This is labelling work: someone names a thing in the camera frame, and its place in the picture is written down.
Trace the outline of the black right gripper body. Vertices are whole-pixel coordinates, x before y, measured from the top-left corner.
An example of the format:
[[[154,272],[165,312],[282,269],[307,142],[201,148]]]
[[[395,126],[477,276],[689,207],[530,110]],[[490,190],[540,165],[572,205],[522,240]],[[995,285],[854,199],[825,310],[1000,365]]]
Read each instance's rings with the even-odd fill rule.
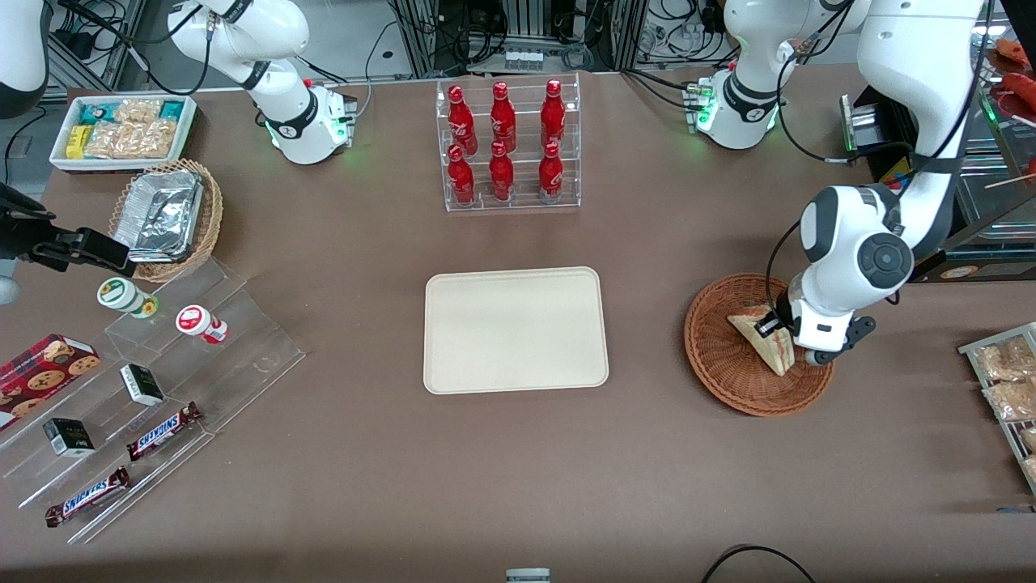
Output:
[[[7,184],[1,185],[1,258],[23,262],[54,262],[34,247],[54,240],[54,213]]]

